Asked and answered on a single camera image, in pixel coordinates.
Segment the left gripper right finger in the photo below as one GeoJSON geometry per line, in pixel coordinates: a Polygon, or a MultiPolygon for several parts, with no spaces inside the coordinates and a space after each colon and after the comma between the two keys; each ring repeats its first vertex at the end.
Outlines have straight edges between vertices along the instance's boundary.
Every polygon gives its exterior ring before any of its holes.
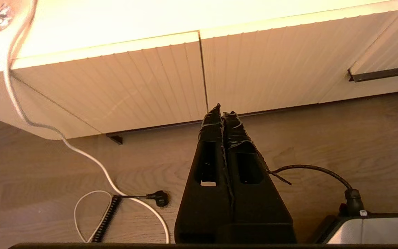
{"type": "Polygon", "coordinates": [[[271,180],[263,156],[235,112],[223,113],[232,221],[222,228],[226,244],[295,244],[293,220],[271,180]]]}

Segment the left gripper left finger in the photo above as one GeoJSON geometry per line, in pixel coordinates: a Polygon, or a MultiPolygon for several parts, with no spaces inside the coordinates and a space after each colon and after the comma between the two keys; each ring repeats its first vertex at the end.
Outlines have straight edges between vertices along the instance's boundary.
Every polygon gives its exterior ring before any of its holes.
{"type": "Polygon", "coordinates": [[[217,104],[204,117],[175,222],[177,244],[213,244],[232,219],[232,194],[217,104]]]}

